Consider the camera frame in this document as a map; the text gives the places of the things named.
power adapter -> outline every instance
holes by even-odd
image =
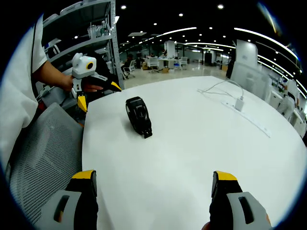
[[[235,109],[241,112],[243,105],[244,105],[243,96],[241,96],[240,98],[236,99]]]

person's hand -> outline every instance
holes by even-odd
[[[210,222],[206,223],[201,230],[210,230]]]
[[[97,90],[103,90],[103,88],[101,86],[98,86],[98,85],[91,85],[87,82],[83,86],[84,92],[97,92]]]
[[[97,90],[102,90],[103,87],[91,84],[91,78],[82,79],[82,90],[84,92],[97,92]]]
[[[62,83],[59,87],[61,87],[65,91],[71,91],[72,89],[72,75],[64,75]],[[103,87],[97,86],[97,85],[91,85],[86,80],[83,85],[83,91],[84,92],[96,92],[97,90],[102,90]]]

power strip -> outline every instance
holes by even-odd
[[[235,107],[231,104],[229,104],[228,102],[221,102],[223,105],[225,105],[226,107],[232,109],[233,111],[237,112],[238,114],[240,114],[243,118],[247,119],[250,123],[252,123],[253,125],[255,125],[258,129],[260,129],[262,132],[264,132],[265,135],[267,135],[269,138],[271,138],[271,132],[264,127],[262,124],[260,124],[259,122],[255,121],[253,118],[251,118],[249,115],[243,113],[242,111],[238,111],[237,109],[235,109]]]

black tape measure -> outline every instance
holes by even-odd
[[[133,97],[126,101],[126,110],[134,130],[148,138],[153,135],[152,123],[147,107],[141,97]]]

person in white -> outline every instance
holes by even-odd
[[[288,80],[285,87],[285,96],[277,108],[288,121],[295,107],[299,105],[299,91],[294,80]]]
[[[31,76],[37,81],[71,91],[72,76],[66,76],[47,61],[41,41],[43,17],[20,40],[2,76],[0,88],[0,160],[6,171],[14,144],[22,128],[34,118],[38,103],[33,94]],[[85,84],[95,92],[102,87]]]

